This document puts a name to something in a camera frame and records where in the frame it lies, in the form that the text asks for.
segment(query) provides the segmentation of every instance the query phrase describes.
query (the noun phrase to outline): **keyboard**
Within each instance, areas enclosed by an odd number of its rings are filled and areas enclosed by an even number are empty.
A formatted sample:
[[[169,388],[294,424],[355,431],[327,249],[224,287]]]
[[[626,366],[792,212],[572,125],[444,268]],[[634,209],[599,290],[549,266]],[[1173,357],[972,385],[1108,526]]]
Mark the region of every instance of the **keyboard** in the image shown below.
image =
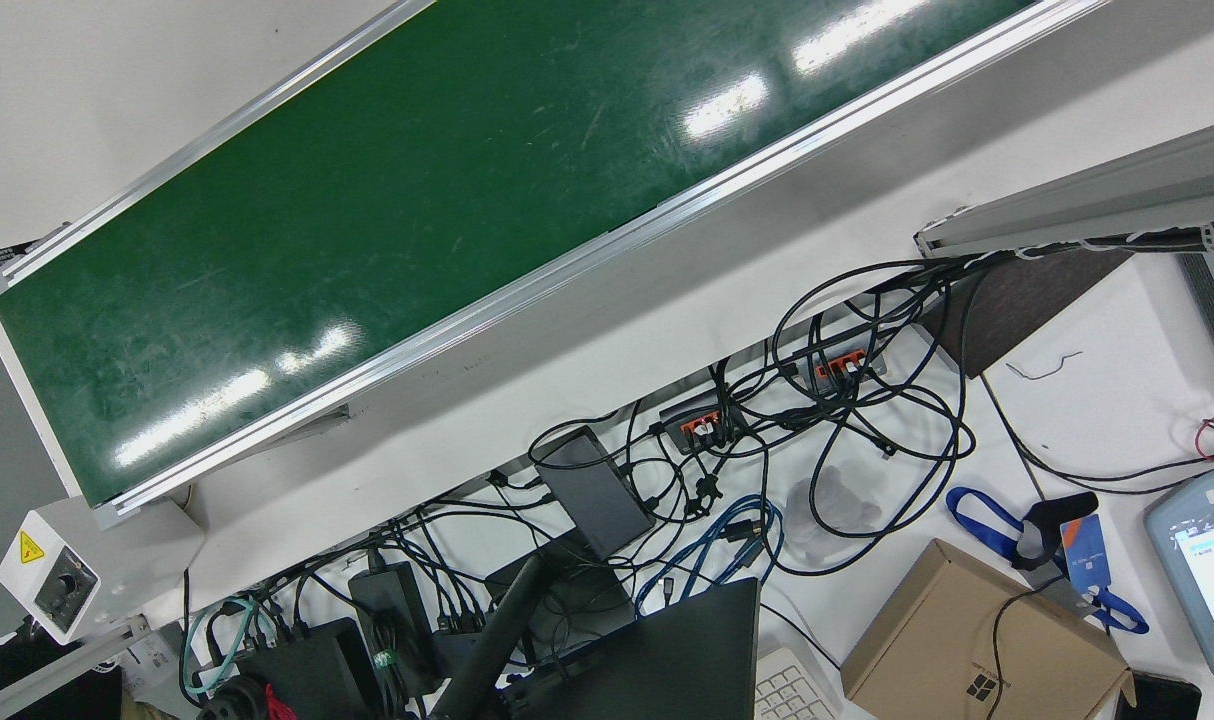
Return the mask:
[[[836,712],[821,696],[819,684],[794,651],[782,647],[758,659],[754,688],[756,720],[834,720]]]

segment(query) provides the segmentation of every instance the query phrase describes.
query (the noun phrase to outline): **red cable tie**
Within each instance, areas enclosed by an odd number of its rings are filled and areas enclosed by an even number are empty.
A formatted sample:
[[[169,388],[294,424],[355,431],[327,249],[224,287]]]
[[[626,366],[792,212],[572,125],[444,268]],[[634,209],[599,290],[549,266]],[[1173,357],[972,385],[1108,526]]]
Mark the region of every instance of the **red cable tie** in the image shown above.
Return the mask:
[[[273,685],[265,685],[265,703],[270,707],[270,720],[297,720],[296,713],[274,697]]]

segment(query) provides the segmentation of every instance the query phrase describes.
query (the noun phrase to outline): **plastic bag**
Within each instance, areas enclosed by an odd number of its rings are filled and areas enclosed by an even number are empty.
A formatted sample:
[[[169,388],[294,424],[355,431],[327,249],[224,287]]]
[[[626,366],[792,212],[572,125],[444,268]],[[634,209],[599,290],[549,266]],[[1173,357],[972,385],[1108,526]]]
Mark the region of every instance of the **plastic bag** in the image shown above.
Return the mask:
[[[861,540],[832,534],[816,523],[809,498],[811,486],[811,478],[799,480],[785,497],[785,550],[795,560],[817,565],[851,550]],[[883,515],[875,503],[861,500],[846,487],[839,470],[832,466],[822,467],[816,480],[816,506],[827,525],[849,533],[872,532],[873,521]]]

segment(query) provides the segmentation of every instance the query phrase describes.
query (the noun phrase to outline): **teal cable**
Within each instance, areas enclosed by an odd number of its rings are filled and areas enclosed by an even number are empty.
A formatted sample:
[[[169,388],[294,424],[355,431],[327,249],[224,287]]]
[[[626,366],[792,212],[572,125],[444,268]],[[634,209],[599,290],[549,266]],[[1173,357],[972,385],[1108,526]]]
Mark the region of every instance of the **teal cable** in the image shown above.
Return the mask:
[[[215,687],[217,687],[220,682],[222,682],[222,680],[225,680],[226,675],[229,674],[229,667],[233,665],[233,656],[236,656],[236,653],[231,651],[225,654],[225,661],[220,662],[220,668],[217,670],[217,674],[215,674],[215,678],[208,680],[208,682],[205,684],[199,685],[199,687],[194,687],[194,685],[191,685],[191,682],[188,682],[188,678],[191,678],[191,675],[188,673],[185,673],[185,657],[188,654],[188,652],[191,652],[191,646],[194,642],[194,633],[197,630],[197,627],[202,624],[202,620],[206,618],[212,607],[225,605],[226,602],[239,605],[243,608],[242,624],[238,625],[237,639],[233,642],[236,646],[238,646],[238,644],[242,644],[243,639],[246,637],[246,629],[251,625],[251,619],[254,619],[255,616],[259,614],[259,610],[256,610],[256,606],[250,600],[245,600],[242,597],[231,597],[226,599],[222,602],[204,607],[204,610],[202,610],[199,614],[195,616],[194,620],[191,622],[191,631],[186,634],[185,648],[181,652],[181,670],[186,678],[185,692],[191,693],[191,696],[199,696],[211,692]]]

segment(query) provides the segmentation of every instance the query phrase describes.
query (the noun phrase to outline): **green belt surface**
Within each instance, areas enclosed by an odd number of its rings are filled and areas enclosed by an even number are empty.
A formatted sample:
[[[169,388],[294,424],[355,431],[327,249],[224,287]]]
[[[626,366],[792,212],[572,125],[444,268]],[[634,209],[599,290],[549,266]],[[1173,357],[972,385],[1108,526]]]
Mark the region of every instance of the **green belt surface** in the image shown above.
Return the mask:
[[[442,0],[0,316],[96,505],[1029,4]]]

